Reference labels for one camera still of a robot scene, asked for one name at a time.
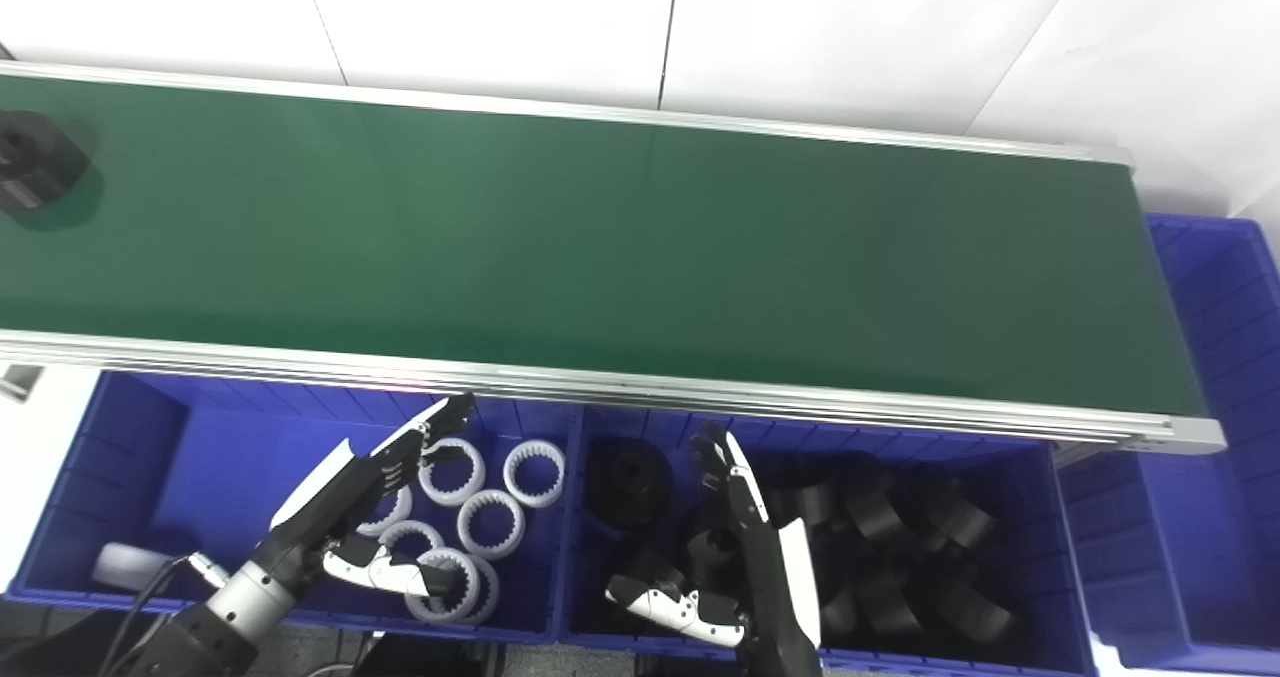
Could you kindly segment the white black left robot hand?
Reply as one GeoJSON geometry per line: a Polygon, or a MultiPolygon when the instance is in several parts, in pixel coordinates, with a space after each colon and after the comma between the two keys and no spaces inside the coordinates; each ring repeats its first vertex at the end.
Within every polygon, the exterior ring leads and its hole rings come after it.
{"type": "Polygon", "coordinates": [[[293,603],[305,600],[325,576],[416,598],[457,596],[465,586],[462,575],[398,557],[358,529],[420,468],[460,456],[454,445],[442,443],[466,430],[474,410],[474,394],[448,395],[408,418],[367,456],[356,456],[348,442],[337,445],[289,495],[251,554],[262,584],[276,585],[293,603]]]}

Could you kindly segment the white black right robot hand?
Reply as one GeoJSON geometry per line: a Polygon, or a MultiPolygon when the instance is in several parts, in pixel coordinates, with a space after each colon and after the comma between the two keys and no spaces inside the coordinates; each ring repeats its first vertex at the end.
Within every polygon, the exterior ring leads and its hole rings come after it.
{"type": "Polygon", "coordinates": [[[705,422],[692,445],[705,485],[727,509],[746,603],[627,572],[608,578],[605,600],[686,639],[733,649],[749,676],[819,676],[820,604],[803,520],[782,525],[771,514],[754,468],[727,427],[705,422]]]}

